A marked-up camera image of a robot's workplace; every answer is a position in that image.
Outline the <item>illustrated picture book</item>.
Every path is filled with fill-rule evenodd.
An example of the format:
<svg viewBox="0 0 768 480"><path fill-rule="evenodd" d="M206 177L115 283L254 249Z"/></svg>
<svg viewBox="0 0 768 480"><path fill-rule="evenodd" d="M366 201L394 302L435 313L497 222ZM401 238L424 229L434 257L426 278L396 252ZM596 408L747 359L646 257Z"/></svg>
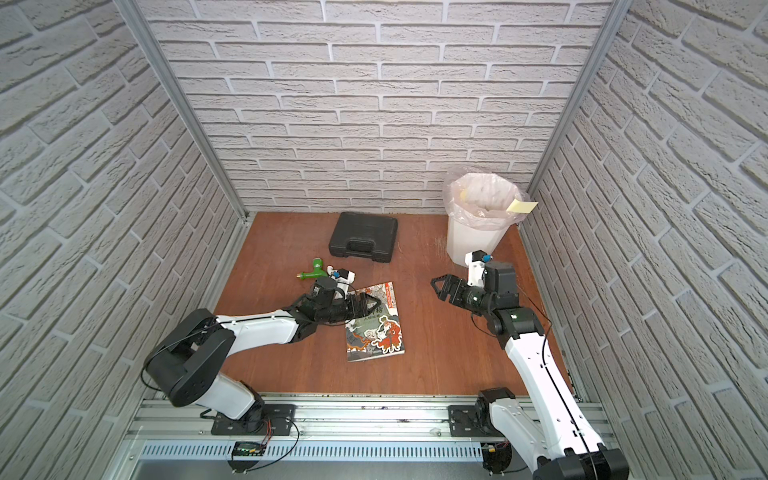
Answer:
<svg viewBox="0 0 768 480"><path fill-rule="evenodd" d="M360 362L404 354L393 282L373 285L363 292L368 300L369 313L345 326L347 361Z"/></svg>

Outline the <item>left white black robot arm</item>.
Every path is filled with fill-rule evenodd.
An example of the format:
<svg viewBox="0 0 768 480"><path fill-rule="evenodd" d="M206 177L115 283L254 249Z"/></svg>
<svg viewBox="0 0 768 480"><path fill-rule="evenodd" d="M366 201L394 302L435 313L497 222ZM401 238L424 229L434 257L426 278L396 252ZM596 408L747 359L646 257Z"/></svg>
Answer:
<svg viewBox="0 0 768 480"><path fill-rule="evenodd" d="M344 326L380 305L381 300L369 293L322 277L291 305L270 313L217 316L197 309L148 354L143 372L176 407L197 404L242 421L261 413L261 399L221 372L228 357L263 346L297 343L319 326Z"/></svg>

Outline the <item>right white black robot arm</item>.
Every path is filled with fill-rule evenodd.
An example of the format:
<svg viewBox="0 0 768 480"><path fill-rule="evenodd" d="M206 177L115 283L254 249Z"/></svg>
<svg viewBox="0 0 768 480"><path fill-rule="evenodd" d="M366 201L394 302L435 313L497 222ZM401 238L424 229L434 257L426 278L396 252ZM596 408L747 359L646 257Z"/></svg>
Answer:
<svg viewBox="0 0 768 480"><path fill-rule="evenodd" d="M549 329L531 307L514 267L483 251L469 254L468 277L446 274L430 285L446 301L482 317L514 364L538 416L532 420L507 388L483 390L476 402L480 429L509 442L536 479L626 479L623 452L607 447L571 395L550 350Z"/></svg>

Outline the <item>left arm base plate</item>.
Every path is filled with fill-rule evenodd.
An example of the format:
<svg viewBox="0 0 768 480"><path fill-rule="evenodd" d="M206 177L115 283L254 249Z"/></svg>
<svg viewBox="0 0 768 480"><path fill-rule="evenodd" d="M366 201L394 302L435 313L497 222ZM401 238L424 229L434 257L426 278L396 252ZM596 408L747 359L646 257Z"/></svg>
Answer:
<svg viewBox="0 0 768 480"><path fill-rule="evenodd" d="M266 436L270 427L273 436L288 436L292 429L295 404L264 404L252 407L243 418L232 420L218 413L213 421L214 436Z"/></svg>

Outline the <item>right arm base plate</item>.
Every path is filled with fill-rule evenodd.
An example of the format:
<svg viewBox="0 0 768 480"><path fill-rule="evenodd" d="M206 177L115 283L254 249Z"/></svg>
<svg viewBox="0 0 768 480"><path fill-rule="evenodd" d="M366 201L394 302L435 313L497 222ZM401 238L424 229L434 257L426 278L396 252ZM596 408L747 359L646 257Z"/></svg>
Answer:
<svg viewBox="0 0 768 480"><path fill-rule="evenodd" d="M452 437L499 437L503 434L495 429L490 419L489 405L449 405L448 426Z"/></svg>

